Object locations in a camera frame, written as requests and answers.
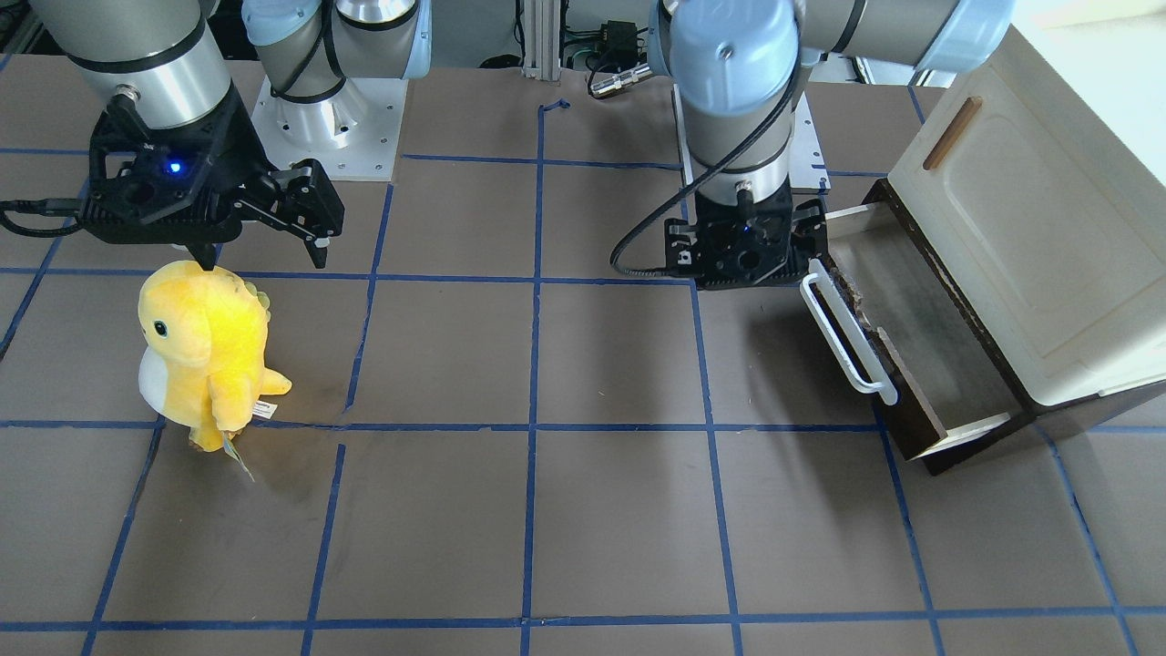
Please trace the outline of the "black gripper near toy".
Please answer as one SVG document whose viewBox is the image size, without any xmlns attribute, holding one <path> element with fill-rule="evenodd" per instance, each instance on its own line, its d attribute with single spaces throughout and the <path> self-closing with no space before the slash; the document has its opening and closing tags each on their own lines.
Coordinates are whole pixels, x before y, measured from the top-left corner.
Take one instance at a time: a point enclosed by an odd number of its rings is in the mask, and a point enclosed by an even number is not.
<svg viewBox="0 0 1166 656">
<path fill-rule="evenodd" d="M 317 270 L 344 228 L 345 207 L 325 167 L 301 160 L 274 170 L 241 96 L 230 87 L 208 115 L 177 128 L 147 128 L 136 101 L 108 100 L 90 139 L 87 195 L 78 224 L 113 244 L 182 244 L 203 271 L 236 240 L 232 216 L 296 237 Z"/>
</svg>

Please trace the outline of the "black gripper near drawer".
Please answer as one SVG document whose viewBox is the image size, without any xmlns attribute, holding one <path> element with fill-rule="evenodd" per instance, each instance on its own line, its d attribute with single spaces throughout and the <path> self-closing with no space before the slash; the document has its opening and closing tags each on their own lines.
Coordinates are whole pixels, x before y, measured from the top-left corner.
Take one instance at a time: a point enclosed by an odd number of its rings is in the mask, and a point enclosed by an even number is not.
<svg viewBox="0 0 1166 656">
<path fill-rule="evenodd" d="M 787 183 L 765 200 L 747 192 L 744 207 L 694 196 L 694 224 L 665 220 L 665 258 L 670 275 L 700 290 L 798 283 L 828 253 L 824 203 L 794 205 Z"/>
</svg>

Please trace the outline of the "silver robot arm near toy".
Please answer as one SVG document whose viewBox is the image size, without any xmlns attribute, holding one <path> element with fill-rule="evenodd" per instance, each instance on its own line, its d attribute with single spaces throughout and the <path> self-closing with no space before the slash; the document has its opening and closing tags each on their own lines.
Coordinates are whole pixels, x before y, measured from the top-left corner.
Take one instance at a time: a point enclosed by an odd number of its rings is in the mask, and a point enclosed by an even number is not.
<svg viewBox="0 0 1166 656">
<path fill-rule="evenodd" d="M 268 87 L 246 108 L 197 1 L 35 1 L 105 107 L 79 202 L 12 202 L 72 216 L 117 245 L 171 244 L 201 269 L 259 221 L 326 264 L 344 228 L 333 176 L 386 179 L 394 108 L 375 98 L 431 64 L 429 1 L 245 1 Z"/>
</svg>

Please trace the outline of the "silver robot arm near drawer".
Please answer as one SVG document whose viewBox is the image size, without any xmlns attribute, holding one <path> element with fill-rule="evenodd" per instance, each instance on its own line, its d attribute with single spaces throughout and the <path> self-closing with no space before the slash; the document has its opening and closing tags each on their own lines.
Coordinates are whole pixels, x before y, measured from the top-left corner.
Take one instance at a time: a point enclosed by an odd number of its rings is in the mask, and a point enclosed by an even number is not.
<svg viewBox="0 0 1166 656">
<path fill-rule="evenodd" d="M 1007 31 L 1012 1 L 660 1 L 652 66 L 674 82 L 695 179 L 611 253 L 665 224 L 647 277 L 700 290 L 786 285 L 827 253 L 823 202 L 791 183 L 795 112 L 826 55 L 967 72 Z"/>
</svg>

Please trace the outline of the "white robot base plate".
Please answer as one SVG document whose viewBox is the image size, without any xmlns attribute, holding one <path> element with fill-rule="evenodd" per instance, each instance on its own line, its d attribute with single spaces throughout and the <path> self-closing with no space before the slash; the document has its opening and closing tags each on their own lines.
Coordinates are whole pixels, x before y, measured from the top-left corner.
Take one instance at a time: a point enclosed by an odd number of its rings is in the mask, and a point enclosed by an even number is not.
<svg viewBox="0 0 1166 656">
<path fill-rule="evenodd" d="M 297 104 L 271 96 L 264 80 L 251 124 L 279 169 L 312 158 L 332 181 L 391 181 L 408 87 L 403 79 L 350 78 L 332 98 Z"/>
</svg>

